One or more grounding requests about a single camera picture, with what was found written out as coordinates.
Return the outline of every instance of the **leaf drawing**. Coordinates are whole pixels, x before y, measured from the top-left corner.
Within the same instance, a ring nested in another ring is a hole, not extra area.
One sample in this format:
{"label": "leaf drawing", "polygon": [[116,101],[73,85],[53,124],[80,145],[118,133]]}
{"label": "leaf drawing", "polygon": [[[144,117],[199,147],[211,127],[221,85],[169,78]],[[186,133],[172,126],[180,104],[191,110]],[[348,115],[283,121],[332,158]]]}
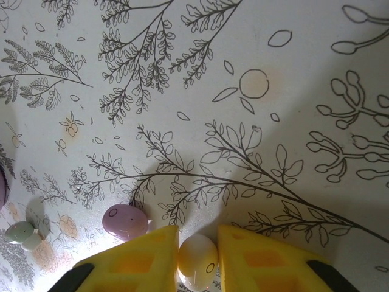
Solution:
{"label": "leaf drawing", "polygon": [[233,66],[227,60],[224,60],[224,69],[233,76],[234,73]]}
{"label": "leaf drawing", "polygon": [[[44,104],[46,98],[45,107],[49,111],[62,101],[58,91],[60,83],[78,83],[89,86],[81,80],[78,74],[83,61],[62,44],[56,43],[53,46],[45,41],[35,41],[39,50],[31,54],[14,41],[6,40],[5,42],[14,50],[4,48],[7,56],[1,61],[10,64],[9,69],[15,72],[15,74],[0,77],[0,99],[5,99],[5,104],[14,102],[19,94],[29,101],[27,104],[29,108],[37,108]],[[52,74],[42,72],[38,60],[47,63],[47,69]],[[19,86],[20,78],[31,76],[36,79],[27,86]]]}
{"label": "leaf drawing", "polygon": [[293,33],[290,30],[278,30],[269,38],[267,45],[269,47],[286,46],[292,39]]}

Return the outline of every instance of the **purple object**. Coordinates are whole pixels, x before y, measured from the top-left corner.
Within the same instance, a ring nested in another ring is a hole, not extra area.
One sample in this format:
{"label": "purple object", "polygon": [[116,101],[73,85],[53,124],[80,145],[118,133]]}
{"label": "purple object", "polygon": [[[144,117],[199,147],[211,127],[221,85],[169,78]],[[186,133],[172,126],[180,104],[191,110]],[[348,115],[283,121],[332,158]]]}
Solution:
{"label": "purple object", "polygon": [[105,212],[103,227],[109,234],[127,242],[146,234],[148,220],[141,210],[129,205],[118,204]]}
{"label": "purple object", "polygon": [[7,188],[5,186],[5,178],[3,177],[2,171],[0,169],[0,209],[5,204],[5,193],[7,192]]}

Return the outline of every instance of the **pastel egg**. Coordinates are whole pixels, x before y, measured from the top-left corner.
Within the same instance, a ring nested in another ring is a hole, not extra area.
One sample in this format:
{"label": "pastel egg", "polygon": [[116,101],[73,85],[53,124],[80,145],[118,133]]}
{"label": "pastel egg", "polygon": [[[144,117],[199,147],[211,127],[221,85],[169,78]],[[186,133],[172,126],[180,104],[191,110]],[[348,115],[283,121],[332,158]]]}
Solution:
{"label": "pastel egg", "polygon": [[26,221],[17,222],[11,225],[4,234],[9,243],[22,244],[34,233],[34,227]]}
{"label": "pastel egg", "polygon": [[5,204],[5,193],[7,189],[5,187],[5,177],[2,174],[2,169],[0,167],[0,209],[4,206]]}
{"label": "pastel egg", "polygon": [[127,242],[146,234],[148,220],[141,210],[129,205],[118,204],[105,212],[103,227],[109,234]]}
{"label": "pastel egg", "polygon": [[178,252],[178,274],[189,290],[207,289],[215,278],[217,267],[218,250],[208,237],[195,234],[181,244]]}

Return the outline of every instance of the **small green egg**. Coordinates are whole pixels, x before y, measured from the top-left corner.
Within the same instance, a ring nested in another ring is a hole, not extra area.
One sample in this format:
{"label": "small green egg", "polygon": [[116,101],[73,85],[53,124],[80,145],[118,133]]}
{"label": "small green egg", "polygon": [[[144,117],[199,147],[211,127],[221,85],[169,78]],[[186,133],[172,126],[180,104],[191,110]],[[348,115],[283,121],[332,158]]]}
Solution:
{"label": "small green egg", "polygon": [[9,243],[21,244],[34,233],[34,227],[26,221],[11,225],[4,234]]}

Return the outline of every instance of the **white egg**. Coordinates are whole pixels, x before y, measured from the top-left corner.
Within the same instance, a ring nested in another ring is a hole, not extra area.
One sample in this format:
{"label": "white egg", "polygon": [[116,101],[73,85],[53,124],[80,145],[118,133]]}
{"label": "white egg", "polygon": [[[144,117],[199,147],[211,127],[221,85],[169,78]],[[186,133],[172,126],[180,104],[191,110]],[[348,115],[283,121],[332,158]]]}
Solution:
{"label": "white egg", "polygon": [[182,283],[192,291],[207,289],[215,278],[218,249],[200,234],[187,238],[178,252],[178,274]]}

